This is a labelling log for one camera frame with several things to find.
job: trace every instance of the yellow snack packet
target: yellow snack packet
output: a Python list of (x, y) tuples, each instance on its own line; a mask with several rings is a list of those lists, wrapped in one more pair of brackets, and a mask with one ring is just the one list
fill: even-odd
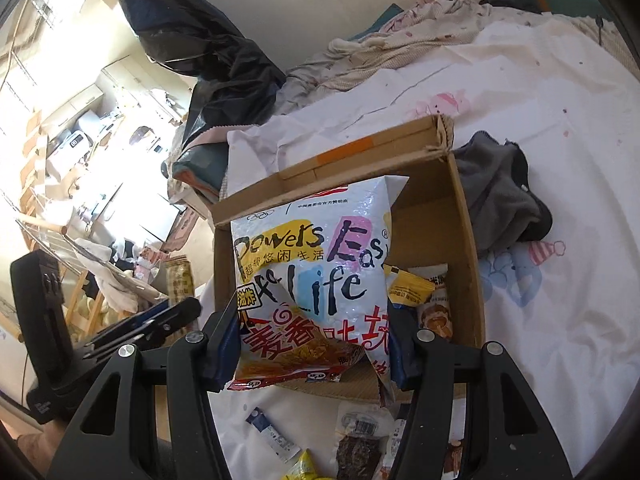
[(434, 283), (406, 270), (382, 265), (385, 271), (386, 294), (391, 303), (402, 306), (422, 305), (436, 289)]
[(282, 477), (282, 480), (318, 480), (318, 473), (309, 455), (309, 450), (305, 449), (298, 461)]

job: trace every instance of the cardboard box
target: cardboard box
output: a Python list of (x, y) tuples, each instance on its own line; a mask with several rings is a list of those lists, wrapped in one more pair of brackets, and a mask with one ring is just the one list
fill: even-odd
[[(393, 205), (393, 235), (386, 263), (401, 269), (449, 264), (447, 290), (453, 341), (480, 347), (484, 313), (478, 259), (458, 170), (449, 153), (452, 121), (428, 116), (322, 153), (271, 175), (210, 207), (214, 236), (216, 309), (236, 288), (230, 221), (313, 193), (385, 174), (409, 181)], [(289, 381), (308, 393), (378, 400), (373, 368), (360, 363), (339, 383)]]

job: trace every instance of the silver screw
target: silver screw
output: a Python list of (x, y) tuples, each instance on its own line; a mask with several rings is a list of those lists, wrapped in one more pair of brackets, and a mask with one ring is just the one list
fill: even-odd
[(187, 340), (187, 343), (199, 343), (204, 339), (204, 334), (200, 330), (194, 330), (193, 332), (189, 332), (184, 338)]
[(118, 348), (118, 355), (120, 357), (129, 357), (130, 355), (133, 355), (133, 352), (135, 351), (136, 347), (133, 345), (122, 345)]
[(418, 330), (417, 335), (418, 335), (418, 339), (420, 341), (424, 341), (425, 343), (430, 343), (431, 341), (436, 339), (436, 335), (431, 330), (428, 330), (426, 328), (423, 328), (422, 330)]
[(495, 341), (491, 341), (486, 346), (486, 351), (489, 352), (489, 354), (491, 354), (491, 355), (500, 355), (504, 351), (504, 348), (502, 348), (502, 345), (500, 343), (497, 343)]

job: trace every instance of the barcode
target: barcode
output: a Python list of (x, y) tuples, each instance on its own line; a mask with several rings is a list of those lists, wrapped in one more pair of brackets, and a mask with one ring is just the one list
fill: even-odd
[(376, 432), (376, 424), (373, 422), (366, 422), (364, 420), (356, 420), (356, 427), (353, 433), (360, 435), (371, 436)]

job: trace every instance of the white bed sheet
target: white bed sheet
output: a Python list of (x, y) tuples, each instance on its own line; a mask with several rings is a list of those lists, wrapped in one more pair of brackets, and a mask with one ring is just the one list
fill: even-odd
[[(350, 92), (231, 132), (229, 189), (251, 183), (235, 171), (247, 164), (262, 168), (252, 174), (257, 180), (429, 112), (454, 116), (455, 146), (481, 129), (518, 142), (530, 187), (554, 224), (544, 242), (480, 261), (487, 337), (501, 341), (519, 364), (576, 474), (640, 375), (638, 103), (638, 81), (568, 25), (498, 22), (473, 44), (441, 47)], [(251, 136), (259, 136), (259, 145)], [(222, 396), (228, 400), (224, 408), (214, 405), (214, 414), (219, 430), (229, 425), (223, 447), (233, 472), (246, 473), (239, 478), (264, 478), (278, 465), (256, 451), (249, 428), (233, 429), (244, 404), (275, 410), (283, 433), (325, 457), (336, 401), (279, 388)]]

